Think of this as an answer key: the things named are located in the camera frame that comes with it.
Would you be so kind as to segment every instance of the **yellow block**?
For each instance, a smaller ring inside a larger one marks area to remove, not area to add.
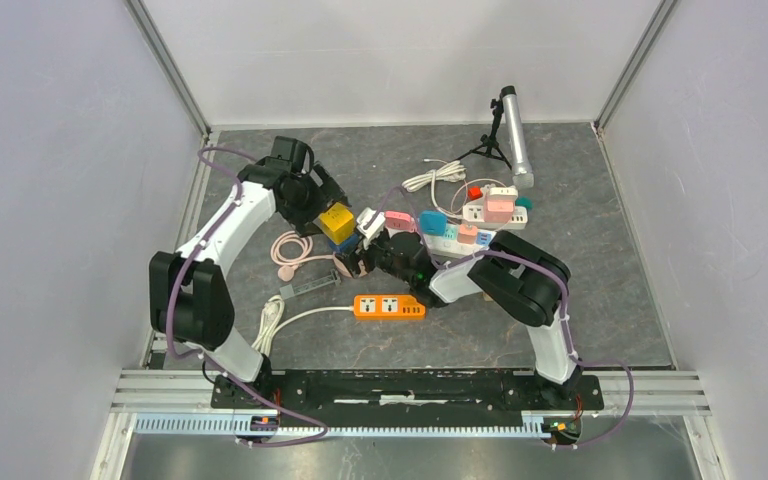
[[[319,215],[322,233],[334,244],[346,241],[355,230],[355,216],[342,203],[335,203],[331,208]]]

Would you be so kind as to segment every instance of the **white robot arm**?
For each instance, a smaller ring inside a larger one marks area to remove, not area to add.
[[[264,357],[233,328],[234,306],[224,274],[254,231],[276,211],[300,235],[309,235],[320,232],[314,223],[319,214],[337,202],[348,203],[343,191],[321,166],[310,162],[307,169],[303,168],[304,156],[309,151],[298,140],[276,139],[272,156],[246,167],[238,175],[243,180],[242,198],[238,200],[236,190],[232,190],[201,231],[175,253],[158,252],[150,264],[152,326],[165,332],[169,299],[176,295],[174,337],[204,351],[214,363],[243,382],[257,378]],[[310,179],[312,172],[320,181]],[[229,207],[233,209],[231,213],[205,242],[208,231]],[[337,255],[348,271],[384,270],[406,281],[411,293],[427,307],[442,307],[465,295],[485,292],[526,324],[540,377],[564,386],[580,375],[580,368],[566,350],[558,312],[560,289],[539,271],[550,270],[565,286],[569,271],[562,262],[509,232],[499,232],[488,247],[490,253],[438,270],[419,234],[402,232],[390,237],[386,230],[364,228],[367,218],[359,220],[356,247]],[[372,219],[371,223],[377,225],[377,220]],[[193,261],[185,273],[185,283],[192,286],[191,293],[182,289],[174,292],[172,280],[180,273],[184,259],[190,256]],[[538,270],[519,268],[517,262],[509,259],[531,262]]]

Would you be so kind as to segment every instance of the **black tripod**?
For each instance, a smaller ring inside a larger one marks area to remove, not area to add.
[[[499,148],[499,141],[496,140],[496,133],[499,131],[499,125],[502,124],[502,114],[505,113],[505,109],[502,106],[502,99],[499,98],[497,100],[494,98],[493,100],[490,100],[490,108],[493,110],[493,126],[490,128],[490,135],[482,135],[480,145],[464,153],[455,160],[461,160],[474,153],[476,155],[481,155],[482,157],[492,158],[493,160],[501,160],[505,162],[505,165],[507,165],[508,168],[511,168],[511,163],[505,157],[505,154],[502,153],[502,150]]]

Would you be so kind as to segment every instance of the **pink cable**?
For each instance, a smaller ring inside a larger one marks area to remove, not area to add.
[[[295,243],[298,245],[299,248],[302,249],[302,253],[300,253],[299,256],[295,258],[288,258],[282,255],[281,247],[288,243]],[[313,257],[309,257],[308,255],[310,255],[311,250],[313,250],[313,240],[311,240],[310,237],[301,238],[296,232],[292,230],[279,235],[278,238],[276,238],[272,243],[272,248],[269,249],[269,256],[272,258],[272,261],[275,262],[276,265],[281,266],[281,268],[278,269],[278,278],[284,280],[285,282],[289,282],[293,278],[293,273],[303,263],[309,262],[311,260],[334,259],[334,255],[315,255]]]

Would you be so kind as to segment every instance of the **gray mat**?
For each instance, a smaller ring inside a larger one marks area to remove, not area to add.
[[[244,148],[260,157],[275,135],[308,142],[316,159],[349,196],[357,215],[375,208],[392,186],[431,167],[423,158],[451,159],[473,147],[487,125],[296,129],[223,132],[221,145]],[[646,282],[623,219],[620,203],[596,138],[587,124],[528,124],[526,143],[536,186],[526,192],[534,209],[521,235],[563,260],[572,271],[571,327],[579,353],[588,360],[621,358],[632,365],[668,365],[666,341],[656,319]],[[502,148],[509,150],[500,135]],[[234,171],[244,160],[220,154],[216,160]],[[469,179],[491,177],[511,182],[501,162],[470,156],[463,160]],[[221,205],[231,186],[210,176],[200,225]],[[458,184],[437,184],[438,202],[449,205]],[[418,209],[431,207],[428,188],[414,193]],[[405,211],[400,198],[390,209]],[[269,258],[269,247],[289,225],[276,214],[252,237],[228,273],[237,310],[236,327],[250,342],[257,335],[263,303],[283,282]],[[294,247],[285,247],[295,254]],[[315,253],[328,253],[324,237]],[[296,272],[293,283],[324,276],[329,261],[314,261]],[[402,282],[382,272],[348,279],[287,302],[284,318],[331,305],[351,305],[361,293],[406,293]],[[282,330],[273,344],[276,368],[404,368],[442,366],[532,366],[534,352],[526,329],[480,295],[430,312],[422,322],[358,323],[351,312],[315,314]],[[166,368],[194,368],[171,362]]]

